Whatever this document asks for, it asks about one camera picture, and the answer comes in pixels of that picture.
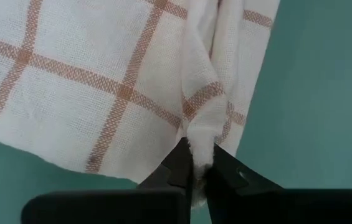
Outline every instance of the white cloth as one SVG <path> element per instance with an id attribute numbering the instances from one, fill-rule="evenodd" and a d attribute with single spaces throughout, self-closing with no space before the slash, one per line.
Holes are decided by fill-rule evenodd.
<path id="1" fill-rule="evenodd" d="M 277 7 L 0 0 L 0 142 L 135 182 L 183 136 L 198 171 L 235 155 Z"/>

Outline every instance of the tea towel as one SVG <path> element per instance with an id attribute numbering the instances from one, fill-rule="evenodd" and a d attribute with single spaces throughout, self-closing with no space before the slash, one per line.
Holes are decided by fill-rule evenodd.
<path id="1" fill-rule="evenodd" d="M 0 142 L 135 182 L 235 155 L 278 0 L 0 0 Z"/>

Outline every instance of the kitchen towel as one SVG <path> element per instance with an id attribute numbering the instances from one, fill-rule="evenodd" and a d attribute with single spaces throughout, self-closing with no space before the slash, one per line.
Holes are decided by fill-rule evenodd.
<path id="1" fill-rule="evenodd" d="M 145 179 L 235 155 L 278 0 L 0 0 L 0 142 Z"/>

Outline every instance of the cloth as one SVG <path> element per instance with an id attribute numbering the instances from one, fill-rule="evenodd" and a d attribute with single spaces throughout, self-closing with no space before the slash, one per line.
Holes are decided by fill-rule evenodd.
<path id="1" fill-rule="evenodd" d="M 145 179 L 235 155 L 278 0 L 0 0 L 0 142 Z"/>

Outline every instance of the green wall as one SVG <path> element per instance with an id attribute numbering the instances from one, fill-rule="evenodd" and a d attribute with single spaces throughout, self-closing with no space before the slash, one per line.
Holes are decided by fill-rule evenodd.
<path id="1" fill-rule="evenodd" d="M 352 187 L 352 1 L 282 0 L 237 157 L 284 187 Z M 0 144 L 0 223 L 46 192 L 134 186 Z"/>

